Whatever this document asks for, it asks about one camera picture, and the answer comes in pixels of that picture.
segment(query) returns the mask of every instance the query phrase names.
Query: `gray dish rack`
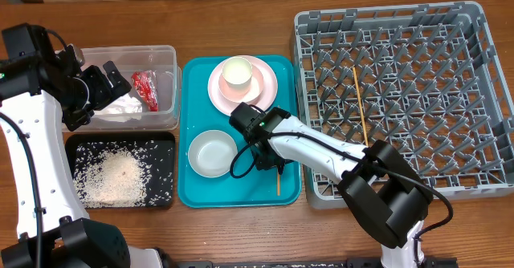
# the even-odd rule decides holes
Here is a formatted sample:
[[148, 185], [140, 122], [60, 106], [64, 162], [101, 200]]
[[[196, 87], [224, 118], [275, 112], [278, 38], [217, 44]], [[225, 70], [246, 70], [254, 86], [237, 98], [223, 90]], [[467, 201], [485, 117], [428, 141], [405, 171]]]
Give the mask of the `gray dish rack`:
[[[340, 140], [386, 140], [450, 199], [514, 192], [514, 105], [476, 2], [300, 12], [293, 46], [300, 118]], [[345, 207], [304, 170], [310, 205]], [[373, 186], [380, 187], [384, 180]]]

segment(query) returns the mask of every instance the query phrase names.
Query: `chopstick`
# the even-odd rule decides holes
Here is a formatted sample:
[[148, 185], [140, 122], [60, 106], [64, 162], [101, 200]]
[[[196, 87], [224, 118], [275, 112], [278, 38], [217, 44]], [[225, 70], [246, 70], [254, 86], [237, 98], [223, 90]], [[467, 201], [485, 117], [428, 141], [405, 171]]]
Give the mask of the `chopstick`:
[[280, 174], [276, 174], [276, 195], [280, 196]]
[[355, 81], [355, 89], [357, 89], [357, 101], [359, 102], [359, 110], [361, 111], [362, 134], [364, 135], [364, 142], [366, 144], [366, 147], [369, 147], [368, 132], [366, 131], [366, 122], [364, 121], [364, 110], [362, 109], [361, 103], [361, 89], [359, 88], [359, 82], [357, 81], [357, 73], [355, 72], [355, 67], [353, 67], [353, 81]]

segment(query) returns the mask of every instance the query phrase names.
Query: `teal tray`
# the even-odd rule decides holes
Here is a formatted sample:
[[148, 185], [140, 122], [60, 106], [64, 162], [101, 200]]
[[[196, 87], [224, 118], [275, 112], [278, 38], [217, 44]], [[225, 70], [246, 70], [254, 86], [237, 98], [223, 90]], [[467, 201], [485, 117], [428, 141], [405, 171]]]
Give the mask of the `teal tray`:
[[[269, 64], [276, 74], [279, 90], [272, 107], [281, 107], [296, 115], [296, 94], [292, 65], [280, 55], [257, 56]], [[246, 144], [243, 136], [228, 124], [223, 115], [210, 102], [207, 82], [214, 68], [227, 57], [196, 58], [184, 68], [182, 84], [182, 112], [178, 149], [178, 196], [192, 208], [244, 207], [288, 205], [301, 191], [300, 164], [287, 164], [280, 179], [280, 196], [276, 191], [276, 169], [252, 171], [241, 179], [229, 173], [214, 179], [199, 176], [191, 167], [187, 151], [191, 141], [200, 133], [220, 130], [228, 133], [241, 149]], [[253, 161], [245, 152], [235, 166], [235, 173], [245, 172]]]

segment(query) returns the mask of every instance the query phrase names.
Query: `clear plastic container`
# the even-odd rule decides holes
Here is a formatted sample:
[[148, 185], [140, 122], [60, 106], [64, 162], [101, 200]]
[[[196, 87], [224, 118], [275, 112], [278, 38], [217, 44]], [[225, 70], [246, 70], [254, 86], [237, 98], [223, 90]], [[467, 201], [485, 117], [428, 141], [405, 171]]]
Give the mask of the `clear plastic container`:
[[140, 46], [140, 47], [98, 47], [82, 50], [86, 63], [102, 65], [112, 60], [121, 75], [131, 84], [131, 76], [136, 71], [152, 70], [157, 73], [158, 112], [150, 112], [133, 88], [129, 94], [141, 101], [142, 112], [97, 115], [91, 123], [77, 129], [77, 132], [99, 130], [159, 130], [174, 129], [178, 126], [180, 115], [181, 76], [177, 66], [175, 49], [171, 46]]

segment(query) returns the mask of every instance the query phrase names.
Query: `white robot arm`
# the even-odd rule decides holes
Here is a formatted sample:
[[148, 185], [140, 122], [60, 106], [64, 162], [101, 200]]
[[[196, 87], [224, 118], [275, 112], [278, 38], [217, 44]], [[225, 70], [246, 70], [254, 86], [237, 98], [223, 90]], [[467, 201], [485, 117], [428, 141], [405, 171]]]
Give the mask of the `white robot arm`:
[[[176, 267], [161, 250], [130, 247], [115, 226], [89, 220], [71, 179], [62, 123], [71, 131], [87, 124], [93, 110], [131, 86], [112, 62], [104, 65], [107, 75], [96, 66], [82, 71], [80, 50], [59, 38], [64, 50], [56, 54], [48, 34], [58, 36], [28, 24], [2, 31], [10, 59], [0, 64], [0, 124], [18, 193], [19, 239], [2, 250], [4, 266]], [[57, 239], [63, 246], [52, 253]]]
[[[414, 237], [422, 228], [433, 195], [418, 187], [421, 179], [392, 146], [380, 141], [367, 148], [337, 140], [279, 108], [264, 113], [240, 104], [230, 115], [230, 124], [243, 134], [248, 143], [245, 149], [250, 148], [257, 169], [277, 167], [281, 173], [286, 161], [294, 160], [337, 184], [361, 227], [381, 243], [385, 268], [416, 268], [423, 261]], [[373, 169], [373, 161], [380, 165], [376, 167], [379, 171]], [[384, 168], [416, 185], [390, 177], [375, 193], [371, 184], [383, 176]]]

